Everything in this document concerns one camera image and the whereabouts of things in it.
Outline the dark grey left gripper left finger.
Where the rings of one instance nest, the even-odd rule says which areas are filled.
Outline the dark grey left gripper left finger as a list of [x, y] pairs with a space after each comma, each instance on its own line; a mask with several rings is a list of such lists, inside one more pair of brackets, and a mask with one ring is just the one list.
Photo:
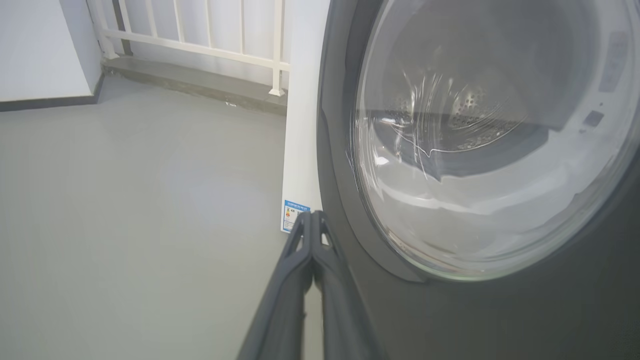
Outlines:
[[237, 360], [301, 360], [305, 308], [311, 286], [312, 214], [300, 214], [270, 276]]

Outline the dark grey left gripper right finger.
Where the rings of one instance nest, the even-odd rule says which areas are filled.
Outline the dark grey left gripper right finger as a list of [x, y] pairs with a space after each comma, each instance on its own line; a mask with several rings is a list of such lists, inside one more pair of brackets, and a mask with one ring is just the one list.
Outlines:
[[313, 212], [313, 272], [322, 299], [324, 360], [386, 360], [327, 215]]

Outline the dark round glass washer door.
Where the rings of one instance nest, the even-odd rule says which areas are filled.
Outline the dark round glass washer door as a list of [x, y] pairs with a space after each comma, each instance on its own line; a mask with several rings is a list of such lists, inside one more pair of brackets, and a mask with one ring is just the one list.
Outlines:
[[640, 360], [640, 0], [330, 0], [318, 187], [392, 360]]

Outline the white front-load washing machine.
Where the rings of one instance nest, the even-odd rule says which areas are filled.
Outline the white front-load washing machine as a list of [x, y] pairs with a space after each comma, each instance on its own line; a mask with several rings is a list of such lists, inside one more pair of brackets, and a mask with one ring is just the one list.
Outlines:
[[294, 0], [285, 126], [282, 206], [322, 209], [317, 161], [320, 66], [330, 0]]

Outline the blue energy label sticker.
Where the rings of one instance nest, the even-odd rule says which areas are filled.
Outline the blue energy label sticker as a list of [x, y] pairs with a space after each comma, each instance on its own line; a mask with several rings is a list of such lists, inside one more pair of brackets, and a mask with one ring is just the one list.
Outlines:
[[285, 233], [290, 233], [297, 221], [298, 215], [310, 211], [311, 208], [306, 205], [285, 200], [282, 210], [281, 230]]

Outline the white metal railing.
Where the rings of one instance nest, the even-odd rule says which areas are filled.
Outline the white metal railing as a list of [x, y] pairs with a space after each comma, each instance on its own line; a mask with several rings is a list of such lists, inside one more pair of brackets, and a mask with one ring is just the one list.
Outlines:
[[87, 0], [106, 59], [170, 63], [285, 94], [285, 0]]

